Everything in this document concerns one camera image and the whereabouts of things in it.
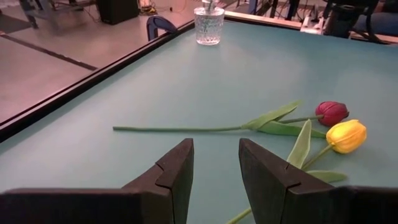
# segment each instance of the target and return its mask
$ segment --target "floor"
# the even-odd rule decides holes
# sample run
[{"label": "floor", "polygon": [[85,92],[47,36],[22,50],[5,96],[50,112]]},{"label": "floor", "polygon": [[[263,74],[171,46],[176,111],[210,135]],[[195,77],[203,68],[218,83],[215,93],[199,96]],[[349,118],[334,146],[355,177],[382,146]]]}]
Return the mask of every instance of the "floor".
[{"label": "floor", "polygon": [[[161,16],[177,27],[193,19],[193,9],[200,0],[154,0]],[[311,0],[309,4],[321,2]],[[15,0],[0,0],[4,15],[27,21]],[[285,14],[287,8],[280,8]],[[99,21],[95,6],[57,17],[60,30],[55,32],[47,21],[37,19],[39,29],[24,29],[8,34],[10,38],[30,43],[49,52],[72,58],[91,68],[103,67],[147,43],[147,16],[115,26]],[[55,91],[84,78],[92,69],[68,63],[49,54],[0,37],[0,126],[11,116],[34,106]]]}]

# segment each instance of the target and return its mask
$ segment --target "green leaf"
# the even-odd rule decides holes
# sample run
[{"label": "green leaf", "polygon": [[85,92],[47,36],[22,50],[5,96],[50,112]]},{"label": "green leaf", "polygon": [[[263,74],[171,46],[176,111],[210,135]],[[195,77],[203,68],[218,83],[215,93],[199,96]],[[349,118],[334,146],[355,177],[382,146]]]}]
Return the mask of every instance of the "green leaf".
[{"label": "green leaf", "polygon": [[[279,134],[288,136],[298,136],[301,132],[300,126],[294,126],[291,124],[282,124],[277,121],[270,121],[259,128],[257,131],[267,133],[267,134]],[[320,131],[311,130],[311,137],[315,138],[326,138],[326,134]]]},{"label": "green leaf", "polygon": [[261,128],[261,126],[265,125],[266,123],[275,119],[281,119],[285,115],[291,113],[293,110],[297,108],[299,104],[301,104],[301,100],[291,102],[285,106],[281,106],[279,109],[275,111],[270,111],[266,114],[261,115],[259,118],[249,121],[248,123],[242,125],[242,128],[250,130],[258,130],[259,128]]},{"label": "green leaf", "polygon": [[287,158],[287,162],[299,169],[301,169],[303,166],[304,160],[307,158],[308,153],[310,152],[311,130],[311,121],[307,120],[304,123],[303,128],[297,137],[296,143],[294,144],[294,147]]},{"label": "green leaf", "polygon": [[310,170],[307,171],[307,173],[313,175],[314,177],[326,183],[342,181],[347,178],[345,174],[334,171],[327,171],[327,170]]}]

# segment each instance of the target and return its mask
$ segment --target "tulip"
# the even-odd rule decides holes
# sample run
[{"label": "tulip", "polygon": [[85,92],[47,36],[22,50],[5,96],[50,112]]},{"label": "tulip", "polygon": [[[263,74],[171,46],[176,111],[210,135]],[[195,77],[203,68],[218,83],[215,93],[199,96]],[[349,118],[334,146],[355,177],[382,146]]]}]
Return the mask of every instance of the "tulip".
[{"label": "tulip", "polygon": [[348,117],[349,111],[344,103],[326,101],[318,105],[315,114],[321,116],[319,123],[332,127]]},{"label": "tulip", "polygon": [[322,155],[333,149],[335,152],[347,154],[355,151],[366,140],[366,127],[357,119],[334,125],[327,133],[329,145],[303,166],[303,170],[313,164]]}]

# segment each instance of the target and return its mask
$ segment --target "green stem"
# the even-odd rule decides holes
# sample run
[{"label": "green stem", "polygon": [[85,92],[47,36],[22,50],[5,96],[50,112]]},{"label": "green stem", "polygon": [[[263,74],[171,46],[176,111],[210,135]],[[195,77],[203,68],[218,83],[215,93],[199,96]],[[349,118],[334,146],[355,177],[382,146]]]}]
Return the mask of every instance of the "green stem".
[{"label": "green stem", "polygon": [[242,127],[227,128],[138,128],[138,127],[113,127],[115,131],[151,131],[151,132],[215,132],[215,131],[234,131],[240,130]]},{"label": "green stem", "polygon": [[312,165],[317,159],[321,158],[325,153],[327,153],[331,149],[332,145],[328,145],[326,148],[322,149],[316,156],[312,157],[308,162],[304,164],[302,170],[305,170],[310,165]]},{"label": "green stem", "polygon": [[294,122],[299,122],[299,121],[306,121],[308,119],[319,119],[323,118],[323,114],[321,115],[316,115],[316,116],[311,116],[311,117],[304,117],[304,118],[295,118],[295,119],[287,119],[284,121],[279,121],[280,123],[288,124],[288,123],[294,123]]},{"label": "green stem", "polygon": [[235,216],[230,221],[228,221],[228,223],[226,223],[226,224],[235,224],[238,221],[240,221],[242,218],[244,218],[246,215],[249,215],[250,213],[251,213],[251,208],[248,208],[245,211],[243,211],[242,213],[240,213],[239,215]]}]

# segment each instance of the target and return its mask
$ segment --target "clear glass jar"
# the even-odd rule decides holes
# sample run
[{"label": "clear glass jar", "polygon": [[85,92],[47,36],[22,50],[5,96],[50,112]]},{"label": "clear glass jar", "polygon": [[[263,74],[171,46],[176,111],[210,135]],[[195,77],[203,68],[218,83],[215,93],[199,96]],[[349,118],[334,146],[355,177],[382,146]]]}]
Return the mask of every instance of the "clear glass jar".
[{"label": "clear glass jar", "polygon": [[220,42],[225,10],[216,7],[219,0],[202,0],[203,6],[194,9],[197,42],[216,45]]}]

